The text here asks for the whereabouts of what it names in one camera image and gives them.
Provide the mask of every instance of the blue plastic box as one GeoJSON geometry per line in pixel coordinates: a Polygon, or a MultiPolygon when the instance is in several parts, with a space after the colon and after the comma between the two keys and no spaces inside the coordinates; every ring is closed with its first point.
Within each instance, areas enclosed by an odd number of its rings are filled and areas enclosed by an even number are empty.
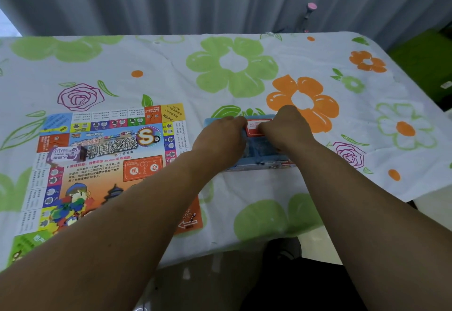
{"type": "MultiPolygon", "coordinates": [[[[287,156],[279,154],[271,143],[268,142],[267,138],[258,132],[257,125],[264,120],[273,120],[275,115],[245,117],[248,120],[248,126],[242,132],[243,137],[246,138],[245,152],[234,166],[224,172],[295,167],[295,164],[287,156]]],[[[218,120],[218,118],[205,119],[204,127],[215,120],[218,120]]]]}

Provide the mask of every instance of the hand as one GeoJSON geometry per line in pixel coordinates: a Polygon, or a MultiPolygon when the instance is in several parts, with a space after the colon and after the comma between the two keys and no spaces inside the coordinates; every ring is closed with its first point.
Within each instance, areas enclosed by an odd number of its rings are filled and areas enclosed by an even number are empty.
{"type": "Polygon", "coordinates": [[[197,151],[212,163],[215,173],[233,166],[243,155],[246,140],[242,129],[248,121],[245,117],[227,116],[213,121],[196,138],[192,151],[197,151]]]}
{"type": "Polygon", "coordinates": [[[308,122],[293,105],[280,108],[272,121],[259,125],[259,130],[275,148],[286,154],[297,146],[316,143],[308,122]]]}

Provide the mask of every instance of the person's left hand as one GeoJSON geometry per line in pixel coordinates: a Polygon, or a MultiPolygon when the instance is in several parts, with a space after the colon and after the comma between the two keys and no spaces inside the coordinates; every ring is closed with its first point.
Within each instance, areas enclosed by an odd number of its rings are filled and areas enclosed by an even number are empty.
{"type": "Polygon", "coordinates": [[[211,163],[216,173],[233,166],[245,150],[246,140],[242,137],[242,128],[247,123],[243,116],[227,116],[213,121],[198,135],[192,151],[198,152],[211,163]]]}

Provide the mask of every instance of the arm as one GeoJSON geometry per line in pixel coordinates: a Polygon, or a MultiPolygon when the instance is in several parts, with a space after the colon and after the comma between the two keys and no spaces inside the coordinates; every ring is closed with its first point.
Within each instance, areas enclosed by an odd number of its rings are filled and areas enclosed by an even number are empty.
{"type": "Polygon", "coordinates": [[[281,108],[261,130],[296,163],[370,310],[450,309],[452,232],[319,144],[296,108],[281,108]]]}
{"type": "Polygon", "coordinates": [[[10,266],[0,274],[0,305],[132,310],[190,203],[242,156],[245,125],[243,117],[215,121],[191,152],[10,266]]]}

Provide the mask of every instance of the person's left arm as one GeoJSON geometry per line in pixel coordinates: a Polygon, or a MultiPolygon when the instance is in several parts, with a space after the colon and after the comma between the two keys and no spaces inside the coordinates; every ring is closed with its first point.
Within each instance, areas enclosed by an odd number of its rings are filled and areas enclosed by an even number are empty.
{"type": "Polygon", "coordinates": [[[196,195],[243,155],[244,117],[216,120],[193,149],[0,274],[5,310],[131,310],[196,195]]]}

